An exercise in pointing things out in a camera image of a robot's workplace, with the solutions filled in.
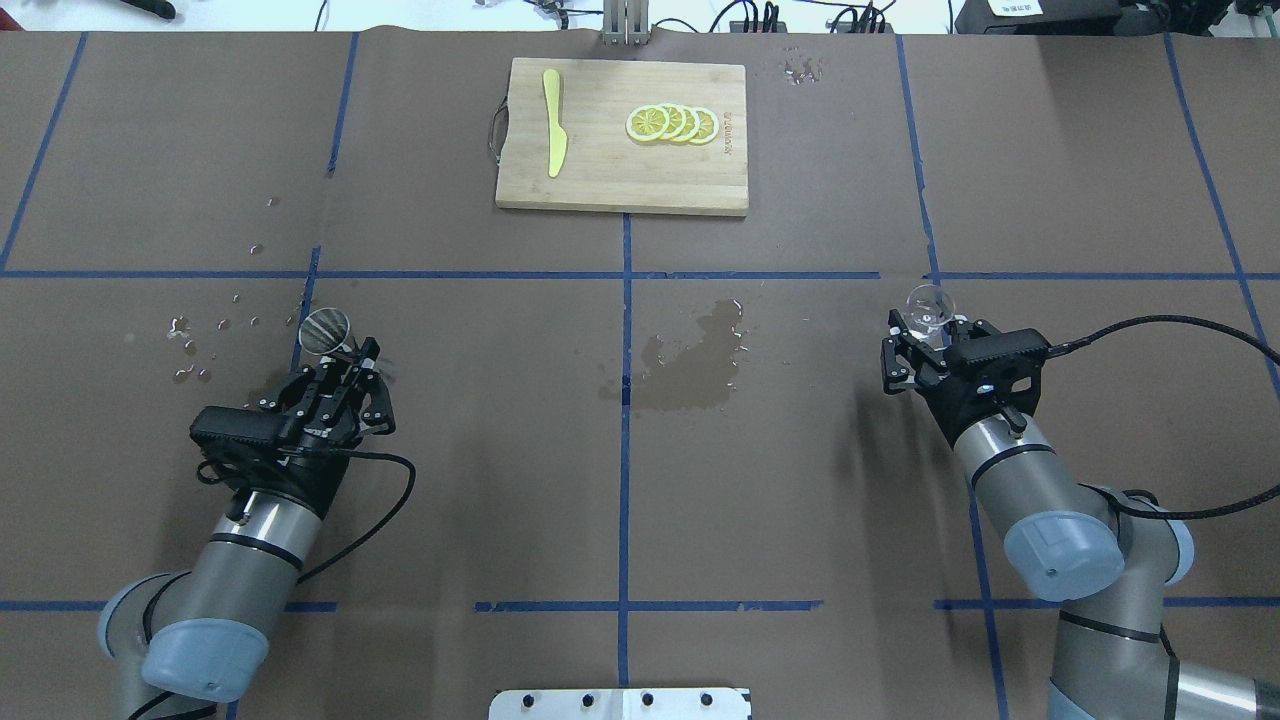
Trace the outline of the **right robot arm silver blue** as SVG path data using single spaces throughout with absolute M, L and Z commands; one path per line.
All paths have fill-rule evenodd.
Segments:
M 1188 662 L 1169 643 L 1165 594 L 1196 559 L 1188 523 L 1277 497 L 1276 488 L 1212 509 L 1170 511 L 1142 489 L 1078 482 L 1036 420 L 1048 360 L 1138 325 L 1196 325 L 1268 359 L 1260 338 L 1198 316 L 1148 315 L 1050 343 L 954 316 L 928 334 L 895 309 L 881 345 L 887 395 L 924 398 L 974 500 L 1000 532 L 1028 591 L 1059 607 L 1050 719 L 1275 719 L 1277 684 Z

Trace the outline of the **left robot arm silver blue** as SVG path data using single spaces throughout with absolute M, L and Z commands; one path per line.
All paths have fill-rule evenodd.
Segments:
M 195 565 L 116 592 L 97 624 L 114 662 L 114 719 L 209 719 L 262 666 L 305 562 L 369 436 L 396 429 L 374 338 L 307 340 L 315 366 L 256 407 L 207 406 L 189 438 L 197 478 L 230 502 Z

